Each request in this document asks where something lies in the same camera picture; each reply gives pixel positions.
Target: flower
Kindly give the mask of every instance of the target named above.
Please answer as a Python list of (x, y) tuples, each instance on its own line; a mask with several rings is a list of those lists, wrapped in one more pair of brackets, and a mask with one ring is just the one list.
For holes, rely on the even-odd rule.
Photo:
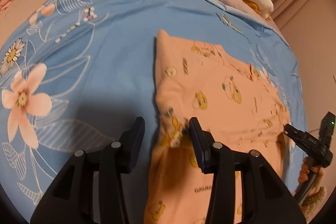
[(4, 108), (12, 109), (7, 124), (9, 142), (14, 139), (17, 128), (20, 128), (23, 141), (27, 145), (34, 149), (39, 146), (35, 129), (26, 114), (44, 117), (51, 110), (52, 102), (48, 94), (33, 94), (41, 84), (46, 71), (45, 64), (36, 65), (30, 72), (27, 81), (18, 72), (10, 85), (13, 91), (2, 90), (2, 105)]
[(22, 41), (22, 38), (18, 38), (13, 45), (6, 52), (5, 57), (1, 61), (0, 66), (0, 76), (3, 77), (9, 69), (14, 66), (14, 63), (21, 56), (21, 51), (25, 47), (25, 43)]

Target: yellow flower center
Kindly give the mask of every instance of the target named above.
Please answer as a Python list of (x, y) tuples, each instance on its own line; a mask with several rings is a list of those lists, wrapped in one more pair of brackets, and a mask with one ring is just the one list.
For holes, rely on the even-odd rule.
[(16, 54), (16, 49), (10, 51), (9, 55), (7, 56), (7, 63), (11, 62)]
[(25, 107), (28, 103), (28, 96), (26, 94), (26, 92), (21, 92), (19, 94), (19, 98), (17, 99), (17, 104), (21, 107)]

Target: bed sheet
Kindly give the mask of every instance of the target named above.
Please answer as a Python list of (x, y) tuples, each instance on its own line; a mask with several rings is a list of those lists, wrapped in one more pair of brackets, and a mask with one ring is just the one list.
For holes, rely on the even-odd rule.
[[(30, 75), (39, 71), (43, 79), (35, 83), (35, 94), (45, 93), (45, 105), (48, 98), (52, 103), (46, 117), (27, 115), (37, 135), (36, 149), (34, 142), (23, 141), (20, 131), (9, 142), (11, 108), (6, 102), (7, 108), (0, 105), (0, 183), (28, 221), (73, 151), (97, 150), (143, 116), (146, 133), (137, 166), (122, 177), (130, 222), (142, 223), (150, 149), (159, 125), (153, 81), (159, 29), (221, 44), (232, 57), (267, 71), (290, 110), (292, 125), (306, 129), (293, 52), (273, 29), (236, 9), (214, 0), (48, 0), (45, 5), (54, 5), (55, 11), (46, 17), (39, 14), (36, 24), (24, 22), (0, 51), (0, 57), (7, 58), (14, 42), (20, 49), (13, 66), (3, 70), (0, 89), (11, 91), (11, 82), (20, 74), (31, 88)], [(284, 181), (290, 190), (297, 184), (303, 157), (296, 147), (288, 153)]]

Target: person's hand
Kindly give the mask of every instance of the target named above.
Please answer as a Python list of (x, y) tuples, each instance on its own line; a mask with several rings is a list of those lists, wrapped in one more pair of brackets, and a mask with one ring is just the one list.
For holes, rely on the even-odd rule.
[(303, 183), (303, 182), (307, 181), (308, 180), (308, 174), (310, 172), (318, 173), (315, 184), (313, 185), (313, 187), (311, 188), (311, 190), (309, 192), (309, 195), (314, 195), (320, 190), (322, 177), (324, 176), (324, 168), (322, 168), (320, 166), (313, 166), (309, 170), (308, 165), (307, 165), (307, 158), (305, 158), (303, 160), (303, 164), (301, 166), (301, 171), (300, 171), (300, 175), (299, 175), (299, 179), (298, 179), (299, 183)]

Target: silver bolt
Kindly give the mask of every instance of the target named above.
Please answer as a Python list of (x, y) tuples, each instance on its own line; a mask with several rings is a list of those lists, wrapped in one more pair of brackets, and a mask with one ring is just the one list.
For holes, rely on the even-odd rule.
[(212, 147), (213, 147), (213, 148), (216, 148), (216, 149), (221, 149), (221, 148), (223, 147), (223, 144), (220, 143), (220, 142), (214, 142), (214, 143), (212, 144)]
[(120, 146), (121, 146), (120, 142), (113, 142), (113, 143), (111, 143), (111, 147), (112, 148), (119, 148)]
[(251, 153), (251, 155), (252, 156), (254, 156), (254, 157), (256, 157), (256, 158), (258, 158), (259, 156), (260, 156), (260, 153), (259, 153), (259, 151), (257, 151), (257, 150), (251, 150), (250, 151), (250, 153)]
[(75, 156), (76, 156), (76, 157), (81, 157), (81, 156), (83, 156), (83, 154), (84, 154), (83, 150), (77, 150), (77, 151), (75, 152)]

